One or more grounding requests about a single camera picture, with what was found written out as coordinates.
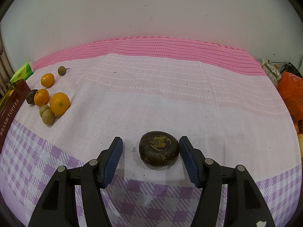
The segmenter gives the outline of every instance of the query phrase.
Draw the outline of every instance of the bed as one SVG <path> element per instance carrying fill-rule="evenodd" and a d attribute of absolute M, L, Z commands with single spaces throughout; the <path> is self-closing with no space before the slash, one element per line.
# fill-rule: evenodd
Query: bed
<path fill-rule="evenodd" d="M 277 227 L 296 210 L 302 179 L 300 149 L 292 119 L 260 64 L 247 52 L 203 41 L 164 37 L 92 42 L 34 63 L 27 80 L 49 94 L 66 93 L 68 111 L 51 126 L 38 107 L 23 103 L 0 159 L 0 192 L 25 226 L 48 180 L 60 165 L 84 165 L 115 136 L 124 151 L 113 182 L 102 191 L 115 227 L 190 226 L 201 190 L 194 188 L 180 157 L 150 168 L 140 159 L 139 140 L 161 130 L 219 164 L 246 166 Z M 59 66 L 70 68 L 59 76 Z M 217 226 L 223 226 L 227 188 Z M 81 190 L 76 189 L 80 226 L 86 226 Z"/>

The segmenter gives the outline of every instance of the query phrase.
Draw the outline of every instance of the dried fruit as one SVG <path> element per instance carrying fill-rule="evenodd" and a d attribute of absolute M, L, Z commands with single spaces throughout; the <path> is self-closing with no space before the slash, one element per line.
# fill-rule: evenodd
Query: dried fruit
<path fill-rule="evenodd" d="M 43 105 L 42 107 L 40 107 L 40 110 L 39 110 L 40 117 L 42 117 L 42 114 L 43 114 L 47 109 L 50 109 L 49 105 Z"/>
<path fill-rule="evenodd" d="M 47 109 L 42 114 L 42 120 L 46 125 L 51 125 L 55 120 L 55 115 L 51 109 Z"/>
<path fill-rule="evenodd" d="M 139 144 L 142 161 L 151 166 L 166 166 L 179 154 L 179 143 L 170 134 L 151 131 L 144 134 Z"/>
<path fill-rule="evenodd" d="M 44 74 L 41 78 L 41 84 L 43 87 L 51 87 L 55 81 L 55 77 L 51 73 Z"/>
<path fill-rule="evenodd" d="M 70 105 L 69 97 L 62 92 L 54 94 L 49 101 L 52 112 L 59 116 L 63 115 Z"/>
<path fill-rule="evenodd" d="M 69 69 L 69 68 L 65 68 L 65 66 L 60 66 L 58 68 L 58 74 L 63 76 L 64 74 L 66 74 L 66 70 Z"/>
<path fill-rule="evenodd" d="M 35 94 L 37 93 L 37 89 L 32 89 L 32 90 L 30 90 L 29 92 L 28 92 L 28 94 L 27 94 L 27 96 L 26 96 L 26 102 L 28 103 L 28 104 L 35 104 L 34 103 L 34 96 L 35 96 Z"/>

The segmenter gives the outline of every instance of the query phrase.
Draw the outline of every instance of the orange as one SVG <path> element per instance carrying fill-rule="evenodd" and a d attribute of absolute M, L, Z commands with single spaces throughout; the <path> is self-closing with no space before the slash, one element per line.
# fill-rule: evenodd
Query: orange
<path fill-rule="evenodd" d="M 38 107 L 45 105 L 48 102 L 48 100 L 49 100 L 49 94 L 46 89 L 39 89 L 34 96 L 34 103 Z"/>
<path fill-rule="evenodd" d="M 62 92 L 54 94 L 49 101 L 51 111 L 59 116 L 63 115 L 70 105 L 69 97 Z"/>
<path fill-rule="evenodd" d="M 11 90 L 11 91 L 9 92 L 9 97 L 12 95 L 13 92 L 14 92 L 14 90 Z"/>
<path fill-rule="evenodd" d="M 54 81 L 55 77 L 51 73 L 44 74 L 41 78 L 41 84 L 43 87 L 51 87 Z"/>

